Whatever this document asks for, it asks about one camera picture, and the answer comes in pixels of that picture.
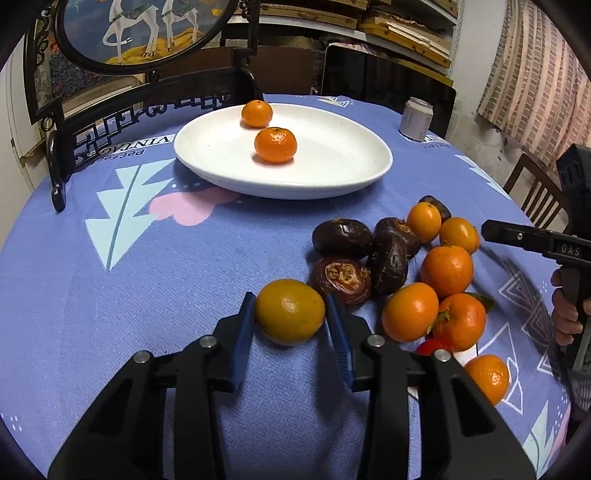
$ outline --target soda can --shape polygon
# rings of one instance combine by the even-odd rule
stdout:
[[[399,132],[416,142],[424,142],[433,120],[433,106],[419,98],[411,97],[404,108]]]

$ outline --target white plate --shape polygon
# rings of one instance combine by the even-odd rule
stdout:
[[[272,103],[270,127],[291,130],[298,142],[292,162],[254,160],[259,129],[241,125],[242,105],[202,115],[174,139],[178,159],[201,178],[233,192],[287,200],[336,197],[382,177],[392,152],[371,130],[335,113]]]

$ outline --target tablecloth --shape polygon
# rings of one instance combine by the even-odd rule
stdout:
[[[204,113],[186,107],[115,137],[117,145],[68,182],[64,212],[53,210],[46,180],[18,217],[0,254],[0,416],[42,473],[134,352],[179,351],[236,313],[245,292],[276,278],[305,280],[319,223],[355,218],[373,228],[380,218],[404,217],[427,194],[477,227],[489,218],[529,223],[471,159],[435,135],[407,140],[397,130],[400,115],[387,108],[344,97],[267,99],[368,127],[392,150],[392,169],[370,187],[327,200],[222,190],[175,159],[175,133]],[[411,262],[409,281],[424,254]],[[473,258],[470,290],[496,301],[477,353],[506,361],[511,385],[498,410],[541,475],[570,412],[548,316],[556,265],[486,242]],[[373,302],[359,314],[372,327],[379,317]],[[409,399],[415,478],[418,403]],[[216,397],[228,478],[354,479],[366,405],[367,395],[345,391],[326,328],[288,349],[256,336],[242,391]],[[170,474],[170,412],[167,424]]]

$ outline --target plate rim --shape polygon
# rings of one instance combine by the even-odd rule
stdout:
[[[360,124],[359,122],[356,122],[355,120],[352,120],[346,116],[339,115],[338,113],[330,112],[330,111],[324,110],[322,108],[317,108],[317,107],[308,106],[308,105],[298,105],[297,103],[286,103],[286,102],[270,102],[269,105],[271,105],[271,106],[273,106],[273,105],[288,105],[288,106],[295,106],[295,107],[303,108],[303,109],[319,110],[321,112],[328,113],[329,115],[333,115],[333,116],[338,116],[341,119],[345,119],[346,121],[356,124],[358,127],[361,127],[362,129],[367,130],[371,135],[373,135],[378,140],[378,142],[381,143],[381,145],[386,149],[386,151],[388,152],[388,155],[389,155],[387,165],[384,168],[382,168],[381,170],[379,170],[377,173],[375,173],[371,176],[364,177],[359,180],[355,180],[355,181],[348,181],[348,182],[339,181],[339,182],[334,182],[334,183],[306,183],[306,184],[295,183],[295,182],[278,183],[277,181],[270,181],[270,180],[239,179],[235,176],[212,173],[209,170],[204,170],[203,168],[199,168],[199,167],[195,167],[195,166],[189,167],[189,165],[187,165],[188,162],[186,160],[184,160],[181,157],[181,155],[178,154],[178,149],[177,149],[177,141],[178,141],[177,139],[179,138],[179,136],[181,136],[181,133],[183,132],[183,130],[187,129],[189,127],[189,125],[191,125],[194,122],[198,122],[201,118],[206,117],[210,113],[222,111],[222,110],[225,111],[227,109],[243,108],[244,105],[232,105],[229,107],[225,107],[223,109],[214,110],[214,111],[208,112],[204,115],[200,115],[197,118],[194,118],[191,121],[189,121],[188,123],[186,123],[185,125],[183,125],[181,130],[179,130],[178,133],[174,137],[174,143],[173,143],[174,153],[176,154],[177,158],[181,161],[181,163],[183,165],[185,165],[187,168],[189,168],[189,170],[193,170],[193,171],[198,170],[199,171],[198,174],[200,176],[202,175],[201,172],[205,171],[206,172],[205,175],[207,175],[210,178],[216,179],[216,180],[230,181],[232,183],[248,184],[248,185],[261,185],[261,186],[276,187],[276,188],[289,188],[289,189],[294,189],[294,190],[296,190],[296,189],[333,189],[335,187],[354,186],[354,185],[359,185],[359,184],[364,184],[364,183],[371,184],[371,183],[379,180],[384,175],[386,175],[387,172],[389,172],[389,170],[392,168],[392,164],[394,162],[394,155],[392,153],[392,150],[388,146],[388,144],[377,133],[373,132],[372,130],[370,130],[366,126]]]

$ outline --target silver rivet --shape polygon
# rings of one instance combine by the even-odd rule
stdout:
[[[217,339],[213,335],[206,335],[205,337],[201,337],[199,339],[199,345],[203,348],[211,348],[216,346]]]
[[[384,337],[382,337],[381,335],[369,335],[368,336],[368,344],[370,346],[374,346],[376,348],[379,348],[381,346],[384,346],[386,344],[386,339]]]
[[[451,353],[447,350],[444,350],[443,348],[435,350],[435,353],[433,355],[435,355],[435,358],[440,362],[447,362],[452,358]]]
[[[148,360],[150,360],[150,352],[147,352],[146,350],[140,350],[134,355],[134,362],[137,364],[144,364]]]

